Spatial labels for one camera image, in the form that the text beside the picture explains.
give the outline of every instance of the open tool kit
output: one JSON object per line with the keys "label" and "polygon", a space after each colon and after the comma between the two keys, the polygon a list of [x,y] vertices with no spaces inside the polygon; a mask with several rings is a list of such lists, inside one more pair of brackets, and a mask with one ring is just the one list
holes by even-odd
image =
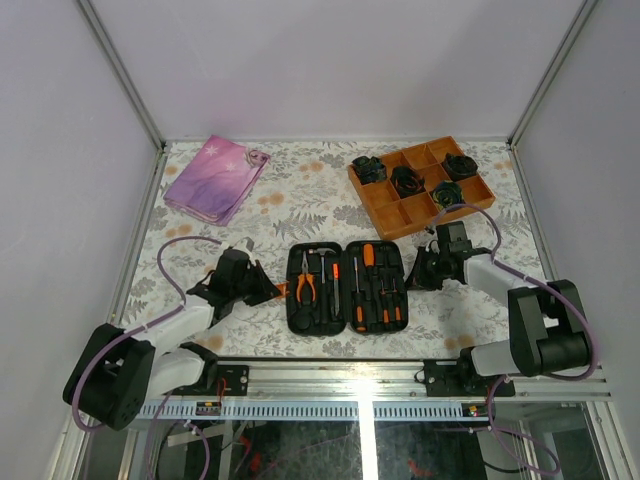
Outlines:
{"label": "open tool kit", "polygon": [[[363,157],[348,167],[351,183],[358,192],[380,238],[394,240],[423,230],[440,210],[455,203],[482,208],[493,205],[495,196],[478,174],[475,161],[464,154],[452,137],[372,157],[386,169],[386,175],[358,175]],[[463,208],[447,213],[448,223],[473,213]]]}
{"label": "open tool kit", "polygon": [[398,246],[358,241],[294,245],[287,263],[287,324],[299,335],[392,333],[409,322]]}

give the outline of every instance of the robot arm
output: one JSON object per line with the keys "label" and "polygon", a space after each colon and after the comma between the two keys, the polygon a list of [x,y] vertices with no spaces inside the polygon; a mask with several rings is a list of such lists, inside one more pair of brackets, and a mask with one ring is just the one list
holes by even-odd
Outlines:
{"label": "robot arm", "polygon": [[[217,356],[189,338],[217,324],[239,300],[253,306],[279,295],[259,262],[251,263],[244,251],[225,250],[216,270],[187,291],[180,312],[124,339],[100,360],[81,391],[80,410],[121,430],[147,399],[183,386],[203,392],[217,388]],[[127,330],[110,324],[96,328],[67,381],[63,400],[72,404],[80,376],[98,352],[145,323],[137,322]]]}
{"label": "robot arm", "polygon": [[[462,222],[440,225],[436,231],[437,242],[428,250],[419,249],[407,289],[439,290],[444,280],[457,280],[482,290],[509,311],[509,340],[461,352],[466,375],[534,376],[589,363],[591,345],[581,323],[554,296],[498,267],[488,249],[473,248]],[[583,312],[573,283],[561,280],[547,285]]]}

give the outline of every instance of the aluminum frame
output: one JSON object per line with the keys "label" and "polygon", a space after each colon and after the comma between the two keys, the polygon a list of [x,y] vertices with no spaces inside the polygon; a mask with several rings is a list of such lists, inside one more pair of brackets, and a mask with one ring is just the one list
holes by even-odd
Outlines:
{"label": "aluminum frame", "polygon": [[131,80],[131,76],[124,66],[122,58],[120,57],[113,40],[111,40],[111,36],[107,32],[107,29],[102,23],[100,15],[94,7],[93,2],[91,0],[74,1],[83,16],[85,23],[89,27],[89,30],[91,30],[98,47],[105,56],[113,75],[122,87],[122,91],[127,97],[127,100],[129,100],[131,108],[138,117],[138,120],[140,120],[147,137],[149,137],[149,141],[156,147],[156,149],[162,150],[165,144],[164,138],[160,133],[160,130],[158,130],[149,110],[142,101],[142,97],[133,83],[133,80]]}

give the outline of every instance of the black mounting bracket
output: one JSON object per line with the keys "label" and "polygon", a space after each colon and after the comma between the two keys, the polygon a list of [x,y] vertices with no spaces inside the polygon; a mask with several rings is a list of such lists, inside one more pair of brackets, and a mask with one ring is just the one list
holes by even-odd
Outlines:
{"label": "black mounting bracket", "polygon": [[259,261],[253,265],[246,252],[233,248],[222,252],[216,269],[187,293],[205,299],[213,307],[211,326],[229,315],[240,300],[253,307],[281,294]]}
{"label": "black mounting bracket", "polygon": [[[463,349],[460,358],[455,360],[423,360],[422,363],[428,397],[486,398],[489,389],[499,378],[473,373],[470,348]],[[513,383],[502,383],[496,390],[496,397],[513,397],[515,394]]]}

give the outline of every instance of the screwdriver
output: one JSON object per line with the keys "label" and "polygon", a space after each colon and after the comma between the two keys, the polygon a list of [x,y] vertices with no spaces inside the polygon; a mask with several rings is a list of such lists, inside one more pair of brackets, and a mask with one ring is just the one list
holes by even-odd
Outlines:
{"label": "screwdriver", "polygon": [[373,245],[367,243],[364,246],[364,266],[367,269],[367,274],[369,275],[369,283],[373,283],[373,265],[375,264],[375,258],[373,255]]}
{"label": "screwdriver", "polygon": [[340,272],[338,271],[338,264],[333,264],[333,301],[335,302],[335,315],[338,316],[340,311],[340,289],[338,288],[338,278]]}
{"label": "screwdriver", "polygon": [[396,287],[396,279],[393,278],[393,295],[391,295],[391,298],[393,298],[393,303],[396,306],[396,322],[401,322],[402,321],[402,311],[400,309],[400,302],[398,301],[398,289]]}
{"label": "screwdriver", "polygon": [[356,272],[356,295],[355,295],[355,305],[356,305],[356,321],[358,326],[356,327],[356,331],[358,332],[366,332],[367,327],[364,326],[364,314],[362,312],[362,293],[360,293],[360,283],[358,281],[358,259],[353,259],[353,268]]}
{"label": "screwdriver", "polygon": [[380,297],[382,303],[382,317],[384,319],[384,323],[389,323],[389,309],[385,305],[385,301],[387,299],[387,292],[384,290],[384,279],[380,276],[380,283],[382,284],[382,290],[380,290]]}

